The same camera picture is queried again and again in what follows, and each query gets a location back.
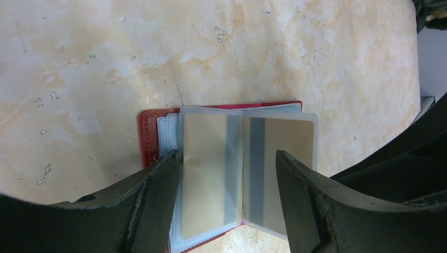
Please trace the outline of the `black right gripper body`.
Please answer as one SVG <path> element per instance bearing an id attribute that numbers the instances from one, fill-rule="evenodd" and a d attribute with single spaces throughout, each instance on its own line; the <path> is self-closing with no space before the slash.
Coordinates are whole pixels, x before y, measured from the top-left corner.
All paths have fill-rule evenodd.
<path id="1" fill-rule="evenodd" d="M 446 201 L 446 96 L 388 144 L 331 179 L 391 202 Z"/>

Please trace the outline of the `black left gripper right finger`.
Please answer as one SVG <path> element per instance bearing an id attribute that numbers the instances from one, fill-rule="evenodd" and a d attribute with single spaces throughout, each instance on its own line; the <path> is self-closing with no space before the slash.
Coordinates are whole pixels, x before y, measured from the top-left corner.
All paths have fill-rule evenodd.
<path id="1" fill-rule="evenodd" d="M 276 175 L 291 252 L 446 252 L 446 203 L 353 190 L 283 150 Z"/>

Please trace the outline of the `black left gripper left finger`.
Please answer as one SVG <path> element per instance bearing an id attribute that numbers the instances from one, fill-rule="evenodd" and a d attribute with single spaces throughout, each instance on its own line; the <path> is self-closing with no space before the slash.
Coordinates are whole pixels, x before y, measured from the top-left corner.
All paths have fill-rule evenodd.
<path id="1" fill-rule="evenodd" d="M 158 162 L 75 202 L 56 204 L 56 252 L 164 252 L 183 157 Z"/>

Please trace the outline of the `red leather card holder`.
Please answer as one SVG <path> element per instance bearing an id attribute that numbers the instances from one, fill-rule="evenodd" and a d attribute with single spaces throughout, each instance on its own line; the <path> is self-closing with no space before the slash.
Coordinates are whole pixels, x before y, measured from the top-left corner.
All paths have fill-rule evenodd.
<path id="1" fill-rule="evenodd" d="M 242 225 L 286 239 L 276 176 L 276 152 L 285 150 L 304 165 L 316 170 L 317 116 L 313 113 L 303 113 L 301 101 L 146 110 L 139 118 L 142 159 L 145 166 L 158 162 L 172 150 L 179 150 L 183 154 L 184 118 L 188 113 L 241 117 L 240 216 L 238 223 L 228 228 L 208 236 L 184 239 L 181 234 L 182 168 L 167 251 L 189 252 Z"/>

